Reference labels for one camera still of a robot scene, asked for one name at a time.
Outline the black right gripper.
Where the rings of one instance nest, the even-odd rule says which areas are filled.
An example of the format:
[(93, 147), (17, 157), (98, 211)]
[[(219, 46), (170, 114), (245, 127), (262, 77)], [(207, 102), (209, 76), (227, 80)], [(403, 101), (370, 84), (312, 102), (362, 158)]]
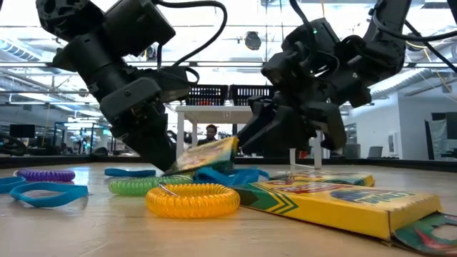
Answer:
[[(346, 145), (341, 113), (338, 106), (347, 101), (354, 108), (371, 103), (370, 89), (363, 85), (359, 77), (337, 76), (332, 79), (319, 79), (314, 76), (283, 76), (268, 78), (273, 83), (276, 96), (279, 93), (290, 96), (300, 104), (309, 101), (309, 118), (317, 130), (322, 131), (324, 140), (321, 146), (330, 151)], [(239, 147), (244, 153), (273, 153), (297, 148), (307, 151), (309, 137), (298, 115), (292, 108), (279, 106), (252, 106), (253, 116), (238, 133)]]

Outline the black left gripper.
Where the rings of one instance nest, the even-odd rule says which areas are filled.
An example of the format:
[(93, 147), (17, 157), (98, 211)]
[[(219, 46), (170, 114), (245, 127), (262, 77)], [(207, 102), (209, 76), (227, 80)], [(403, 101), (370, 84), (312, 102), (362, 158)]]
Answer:
[(140, 78), (104, 97), (100, 110), (111, 133), (145, 161), (162, 171), (176, 161), (176, 144), (169, 138), (161, 88), (150, 78)]

